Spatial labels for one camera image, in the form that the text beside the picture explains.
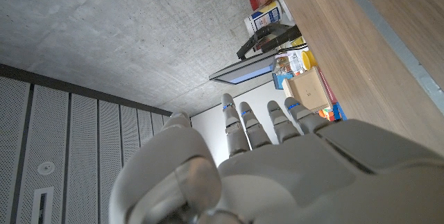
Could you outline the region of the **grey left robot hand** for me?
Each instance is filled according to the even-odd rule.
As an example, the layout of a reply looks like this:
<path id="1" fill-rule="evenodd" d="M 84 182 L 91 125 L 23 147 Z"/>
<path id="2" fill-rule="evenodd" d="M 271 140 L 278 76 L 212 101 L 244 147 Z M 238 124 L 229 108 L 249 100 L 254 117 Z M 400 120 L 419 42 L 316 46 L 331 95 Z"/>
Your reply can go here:
<path id="1" fill-rule="evenodd" d="M 268 102 L 273 144 L 247 103 L 222 97 L 229 157 L 216 164 L 184 112 L 123 166 L 111 223 L 442 223 L 443 156 L 359 121 Z"/>

